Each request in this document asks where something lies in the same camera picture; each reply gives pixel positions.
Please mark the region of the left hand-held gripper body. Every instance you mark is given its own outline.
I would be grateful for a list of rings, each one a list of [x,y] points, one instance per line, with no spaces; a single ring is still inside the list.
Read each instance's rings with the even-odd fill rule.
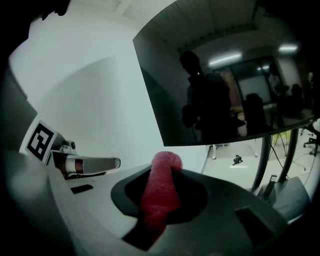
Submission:
[[[59,169],[65,179],[84,174],[83,161],[77,157],[76,144],[42,120],[38,121],[26,144],[26,151],[46,166]]]

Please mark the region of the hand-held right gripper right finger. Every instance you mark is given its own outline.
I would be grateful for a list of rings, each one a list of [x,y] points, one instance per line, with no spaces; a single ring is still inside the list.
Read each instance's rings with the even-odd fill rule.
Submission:
[[[205,188],[207,204],[193,220],[168,225],[153,255],[257,255],[287,229],[284,218],[250,191],[185,169],[180,174]]]

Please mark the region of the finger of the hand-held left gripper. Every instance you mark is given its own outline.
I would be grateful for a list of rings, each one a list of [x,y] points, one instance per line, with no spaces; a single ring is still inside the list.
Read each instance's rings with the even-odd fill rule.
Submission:
[[[118,157],[82,157],[82,167],[84,175],[95,175],[118,169],[121,160]]]

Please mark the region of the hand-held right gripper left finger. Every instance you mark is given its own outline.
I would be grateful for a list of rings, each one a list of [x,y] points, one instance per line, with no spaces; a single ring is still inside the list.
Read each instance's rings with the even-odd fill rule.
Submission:
[[[51,191],[77,256],[148,255],[122,240],[137,221],[118,210],[111,199],[116,183],[148,167],[144,164],[71,181],[56,168],[49,168]]]

